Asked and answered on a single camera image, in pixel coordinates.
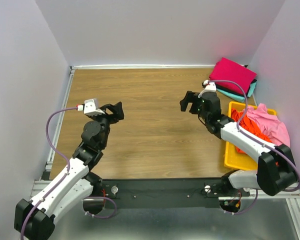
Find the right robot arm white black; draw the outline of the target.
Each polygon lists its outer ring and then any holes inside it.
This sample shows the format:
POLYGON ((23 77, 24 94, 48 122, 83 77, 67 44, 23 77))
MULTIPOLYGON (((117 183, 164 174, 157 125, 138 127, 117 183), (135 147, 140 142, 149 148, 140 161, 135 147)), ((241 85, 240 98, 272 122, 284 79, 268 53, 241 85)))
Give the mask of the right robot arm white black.
POLYGON ((300 189, 300 174, 292 151, 285 144, 271 144, 253 135, 221 111, 216 92, 187 91, 179 102, 180 110, 196 115, 206 129, 217 138, 229 142, 244 151, 256 164, 256 170, 234 170, 223 176, 220 191, 231 196, 238 189, 261 190, 269 196, 281 191, 291 192, 293 184, 300 189))

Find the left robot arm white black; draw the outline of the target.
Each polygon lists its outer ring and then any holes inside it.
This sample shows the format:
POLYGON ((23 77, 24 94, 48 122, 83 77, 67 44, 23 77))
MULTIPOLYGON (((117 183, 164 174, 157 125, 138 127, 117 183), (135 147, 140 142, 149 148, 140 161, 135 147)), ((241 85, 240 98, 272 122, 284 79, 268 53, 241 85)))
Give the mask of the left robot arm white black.
POLYGON ((95 98, 74 107, 91 120, 81 134, 81 143, 65 168, 30 200, 21 199, 15 207, 14 229, 20 239, 47 240, 57 222, 77 202, 91 199, 101 201, 104 208, 114 200, 106 196, 102 179, 91 172, 103 156, 110 126, 124 119, 122 102, 99 106, 95 98))

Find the magenta t shirt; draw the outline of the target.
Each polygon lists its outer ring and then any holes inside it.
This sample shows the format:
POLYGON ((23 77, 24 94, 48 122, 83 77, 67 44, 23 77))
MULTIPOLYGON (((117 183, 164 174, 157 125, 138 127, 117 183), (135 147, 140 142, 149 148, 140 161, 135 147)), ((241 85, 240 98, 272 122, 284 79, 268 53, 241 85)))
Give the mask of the magenta t shirt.
POLYGON ((224 81, 232 81, 237 83, 246 93, 252 80, 256 79, 257 74, 243 65, 232 60, 222 57, 214 66, 213 71, 209 75, 210 81, 221 81, 216 83, 228 83, 224 81))

